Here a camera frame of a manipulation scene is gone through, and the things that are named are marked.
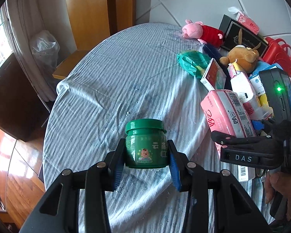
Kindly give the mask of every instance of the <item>black box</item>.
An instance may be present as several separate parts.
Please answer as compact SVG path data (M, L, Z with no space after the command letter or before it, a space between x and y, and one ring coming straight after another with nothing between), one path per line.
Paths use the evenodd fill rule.
M267 43L259 36L255 35L246 27L244 27L239 22L235 21L227 15L223 16L222 22L219 27L219 30L224 32L224 41L221 45L221 48L230 51L235 46L237 46L238 34L240 29L242 29L242 45L244 45L245 47L254 48L259 43L261 43L261 46L258 48L258 52L260 54L260 57L263 57L268 47Z

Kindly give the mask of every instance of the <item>green plastic package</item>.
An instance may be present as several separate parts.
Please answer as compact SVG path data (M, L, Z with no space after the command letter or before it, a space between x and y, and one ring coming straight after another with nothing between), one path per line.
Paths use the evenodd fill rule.
M201 79L211 59L207 54L187 50L177 54L177 60L185 71Z

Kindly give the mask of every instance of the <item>gray fabric sheet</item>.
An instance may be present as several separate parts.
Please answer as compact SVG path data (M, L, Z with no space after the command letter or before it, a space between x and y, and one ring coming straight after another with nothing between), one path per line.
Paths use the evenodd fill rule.
M57 86L44 141L46 189L65 168L88 169L104 159L125 137L127 122L139 118L164 121L166 136L177 149L207 170L237 166L221 163L200 107L207 90L177 64L176 54L195 49L198 41L180 37L181 28L147 23L104 40ZM243 183L262 204L260 180ZM186 193L177 193L168 167L124 168L115 192L106 192L113 232L180 232ZM213 200L210 192L210 232ZM80 195L79 229L84 232L84 192Z

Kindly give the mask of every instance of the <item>red plush shirt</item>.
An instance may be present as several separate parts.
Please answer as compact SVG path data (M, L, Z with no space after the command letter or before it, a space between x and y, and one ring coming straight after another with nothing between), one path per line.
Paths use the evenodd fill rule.
M223 43L223 39L220 39L218 34L222 34L223 36L223 31L220 31L208 25L202 25L202 28L203 35L201 36L201 39L209 44L212 44L216 48L219 48Z

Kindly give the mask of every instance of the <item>peppa pig toy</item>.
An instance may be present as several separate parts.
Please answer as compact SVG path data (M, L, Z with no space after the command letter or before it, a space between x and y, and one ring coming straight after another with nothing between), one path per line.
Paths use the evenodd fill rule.
M186 19L187 25L182 27L182 37L196 38L203 44L212 44L219 48L223 43L223 31L220 31L211 26L204 25L203 22L193 23L191 20Z

